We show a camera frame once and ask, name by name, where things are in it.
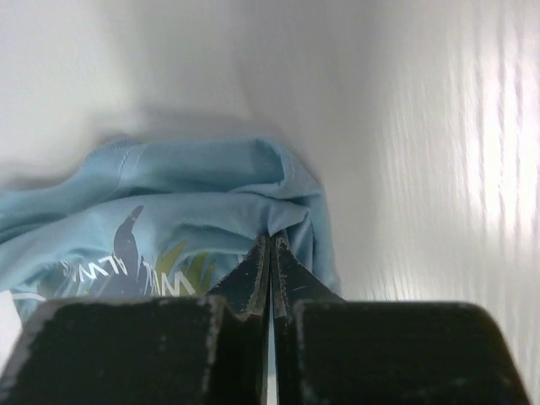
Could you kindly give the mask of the light blue t shirt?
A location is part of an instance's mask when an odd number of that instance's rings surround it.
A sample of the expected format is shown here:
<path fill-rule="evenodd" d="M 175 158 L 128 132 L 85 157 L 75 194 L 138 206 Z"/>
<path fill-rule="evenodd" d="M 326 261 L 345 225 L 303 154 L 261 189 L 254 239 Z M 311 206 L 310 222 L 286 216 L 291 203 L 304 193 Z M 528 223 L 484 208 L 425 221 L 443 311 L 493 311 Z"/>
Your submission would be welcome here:
<path fill-rule="evenodd" d="M 1 287 L 29 302 L 201 294 L 260 234 L 281 231 L 334 286 L 322 189 L 285 147 L 122 140 L 55 186 L 2 194 Z"/>

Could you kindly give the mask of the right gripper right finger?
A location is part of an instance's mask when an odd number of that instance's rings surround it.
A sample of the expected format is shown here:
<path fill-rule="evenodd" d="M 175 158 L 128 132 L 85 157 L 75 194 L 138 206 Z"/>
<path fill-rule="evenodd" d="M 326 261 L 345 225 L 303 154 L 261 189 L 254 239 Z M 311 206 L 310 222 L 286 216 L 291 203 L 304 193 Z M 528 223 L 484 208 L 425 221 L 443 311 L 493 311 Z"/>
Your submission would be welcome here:
<path fill-rule="evenodd" d="M 272 239 L 281 404 L 524 404 L 502 333 L 465 302 L 347 301 Z"/>

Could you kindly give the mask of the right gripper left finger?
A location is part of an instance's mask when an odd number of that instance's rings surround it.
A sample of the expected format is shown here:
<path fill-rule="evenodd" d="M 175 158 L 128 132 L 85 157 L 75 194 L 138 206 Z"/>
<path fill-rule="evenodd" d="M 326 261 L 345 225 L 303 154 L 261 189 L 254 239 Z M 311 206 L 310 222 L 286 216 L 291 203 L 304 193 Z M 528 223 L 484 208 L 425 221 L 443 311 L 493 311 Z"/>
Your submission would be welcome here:
<path fill-rule="evenodd" d="M 270 239 L 195 298 L 41 305 L 1 377 L 4 404 L 263 404 Z"/>

